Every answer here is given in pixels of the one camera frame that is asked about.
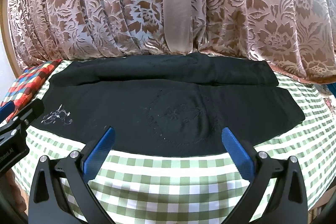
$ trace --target green gingham tablecloth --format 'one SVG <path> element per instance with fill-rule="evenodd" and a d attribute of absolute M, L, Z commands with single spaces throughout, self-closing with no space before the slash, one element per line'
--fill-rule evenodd
<path fill-rule="evenodd" d="M 53 74 L 70 64 L 63 61 Z M 256 146 L 271 157 L 296 155 L 305 180 L 308 207 L 322 196 L 336 176 L 335 120 L 314 85 L 303 85 L 277 74 L 279 86 L 289 90 L 306 120 L 289 132 Z M 46 81 L 36 95 L 48 90 Z M 84 145 L 34 127 L 27 129 L 30 153 L 13 170 L 30 193 L 38 159 L 66 157 Z M 84 219 L 66 179 L 64 190 L 75 215 Z M 262 215 L 275 180 L 271 180 L 252 219 Z M 96 179 L 89 185 L 116 223 L 221 223 L 243 195 L 248 181 L 241 179 L 228 153 L 192 158 L 162 158 L 110 151 Z"/>

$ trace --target metal screw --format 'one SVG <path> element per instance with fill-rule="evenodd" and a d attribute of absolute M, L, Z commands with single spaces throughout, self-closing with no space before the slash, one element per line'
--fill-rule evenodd
<path fill-rule="evenodd" d="M 40 157 L 40 162 L 45 162 L 46 160 L 47 160 L 47 156 L 46 155 Z"/>
<path fill-rule="evenodd" d="M 267 158 L 267 153 L 264 152 L 264 151 L 260 151 L 260 152 L 258 153 L 258 155 L 259 155 L 259 157 L 262 158 L 262 159 Z"/>
<path fill-rule="evenodd" d="M 72 151 L 71 153 L 70 153 L 70 158 L 77 158 L 78 157 L 78 155 L 79 155 L 79 152 L 78 151 Z"/>
<path fill-rule="evenodd" d="M 296 156 L 291 156 L 290 160 L 292 163 L 296 163 L 297 162 L 297 157 Z"/>

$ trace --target black t-shirt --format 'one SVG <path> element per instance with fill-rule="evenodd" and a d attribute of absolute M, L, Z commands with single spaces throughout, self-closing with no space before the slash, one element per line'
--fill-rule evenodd
<path fill-rule="evenodd" d="M 114 150 L 215 155 L 224 127 L 257 145 L 305 119 L 277 85 L 265 61 L 197 52 L 76 61 L 50 79 L 33 126 L 85 144 L 112 126 Z"/>

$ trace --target satin curtain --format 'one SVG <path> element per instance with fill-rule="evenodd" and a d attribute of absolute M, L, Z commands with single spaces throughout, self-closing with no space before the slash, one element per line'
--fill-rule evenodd
<path fill-rule="evenodd" d="M 165 40 L 163 3 L 9 0 L 18 62 L 177 53 Z M 190 9 L 190 39 L 179 53 L 267 60 L 302 82 L 336 81 L 336 0 L 190 0 Z"/>

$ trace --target curtain fold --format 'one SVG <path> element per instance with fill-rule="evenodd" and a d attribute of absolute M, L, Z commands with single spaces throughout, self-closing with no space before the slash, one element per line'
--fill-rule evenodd
<path fill-rule="evenodd" d="M 18 62 L 178 53 L 165 40 L 163 3 L 8 0 Z M 190 0 L 190 9 L 190 38 L 177 48 L 267 60 L 301 82 L 336 81 L 336 0 Z"/>
<path fill-rule="evenodd" d="M 183 54 L 193 51 L 190 37 L 190 0 L 163 0 L 165 38 L 169 50 Z"/>

